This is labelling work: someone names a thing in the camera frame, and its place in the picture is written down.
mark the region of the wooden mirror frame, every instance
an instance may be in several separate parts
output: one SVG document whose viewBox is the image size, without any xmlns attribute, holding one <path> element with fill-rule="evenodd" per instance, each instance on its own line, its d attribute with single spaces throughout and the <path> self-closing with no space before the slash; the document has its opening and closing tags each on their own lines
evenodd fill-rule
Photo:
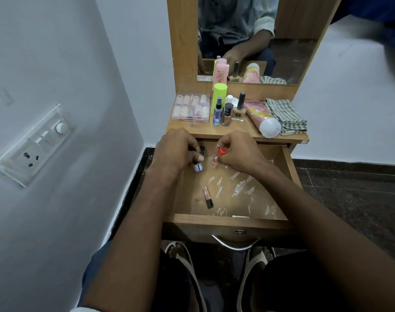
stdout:
<svg viewBox="0 0 395 312">
<path fill-rule="evenodd" d="M 335 1 L 331 15 L 323 28 L 320 38 L 309 59 L 309 63 L 300 78 L 299 84 L 279 85 L 228 82 L 228 94 L 238 96 L 240 92 L 244 91 L 249 100 L 262 101 L 266 98 L 270 98 L 289 99 L 292 101 L 340 2 L 341 0 Z M 210 94 L 212 96 L 212 82 L 197 80 L 198 0 L 167 0 L 167 9 L 176 93 L 200 93 Z"/>
</svg>

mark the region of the wooden drawer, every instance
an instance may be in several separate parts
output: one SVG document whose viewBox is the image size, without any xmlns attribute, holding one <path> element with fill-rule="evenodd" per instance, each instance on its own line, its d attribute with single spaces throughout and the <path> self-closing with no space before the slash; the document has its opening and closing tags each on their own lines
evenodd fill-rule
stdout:
<svg viewBox="0 0 395 312">
<path fill-rule="evenodd" d="M 297 232 L 258 181 L 244 173 L 235 175 L 234 170 L 222 165 L 211 167 L 216 141 L 199 144 L 206 147 L 203 171 L 196 173 L 188 166 L 179 176 L 167 202 L 169 212 L 163 224 L 164 240 L 217 243 L 213 237 L 216 236 L 234 247 L 246 247 L 257 240 L 259 245 L 304 247 Z M 301 187 L 286 146 L 259 144 L 258 147 L 268 160 Z M 234 195 L 236 185 L 242 181 L 245 187 Z M 205 185 L 214 204 L 211 209 L 203 196 Z"/>
</svg>

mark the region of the drawer handle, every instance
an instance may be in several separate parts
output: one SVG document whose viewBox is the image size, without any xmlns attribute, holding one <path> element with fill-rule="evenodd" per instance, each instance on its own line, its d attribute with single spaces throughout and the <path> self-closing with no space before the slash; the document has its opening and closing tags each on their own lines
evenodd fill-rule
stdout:
<svg viewBox="0 0 395 312">
<path fill-rule="evenodd" d="M 250 245 L 246 246 L 246 247 L 233 247 L 230 245 L 227 245 L 224 241 L 222 241 L 221 239 L 219 239 L 217 236 L 212 236 L 216 241 L 219 242 L 220 245 L 225 246 L 226 248 L 229 248 L 232 251 L 246 251 L 249 250 L 250 248 L 252 248 L 254 246 L 255 243 L 257 243 L 259 240 L 261 240 L 260 238 L 258 238 L 257 240 L 253 241 Z"/>
</svg>

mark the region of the white knob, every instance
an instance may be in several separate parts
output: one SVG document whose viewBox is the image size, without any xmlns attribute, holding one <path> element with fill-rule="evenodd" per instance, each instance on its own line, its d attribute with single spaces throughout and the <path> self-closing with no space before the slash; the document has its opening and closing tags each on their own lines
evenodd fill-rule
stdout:
<svg viewBox="0 0 395 312">
<path fill-rule="evenodd" d="M 69 126 L 66 123 L 58 123 L 56 126 L 56 131 L 59 134 L 65 134 L 69 132 Z"/>
</svg>

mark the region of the forearm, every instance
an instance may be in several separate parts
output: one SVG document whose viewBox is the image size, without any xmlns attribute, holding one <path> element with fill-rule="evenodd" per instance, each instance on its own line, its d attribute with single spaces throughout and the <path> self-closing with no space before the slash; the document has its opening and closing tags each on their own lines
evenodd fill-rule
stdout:
<svg viewBox="0 0 395 312">
<path fill-rule="evenodd" d="M 252 36 L 247 41 L 244 41 L 236 46 L 233 49 L 236 49 L 239 52 L 240 61 L 244 60 L 247 57 L 250 57 L 254 54 L 257 54 L 268 47 L 268 44 L 271 40 L 271 33 L 267 30 L 261 30 Z"/>
<path fill-rule="evenodd" d="M 164 203 L 171 182 L 150 167 L 122 222 L 84 307 L 99 311 L 149 311 L 158 274 Z"/>
<path fill-rule="evenodd" d="M 395 261 L 278 168 L 263 164 L 253 176 L 269 191 L 347 298 L 358 309 L 395 311 Z"/>
</svg>

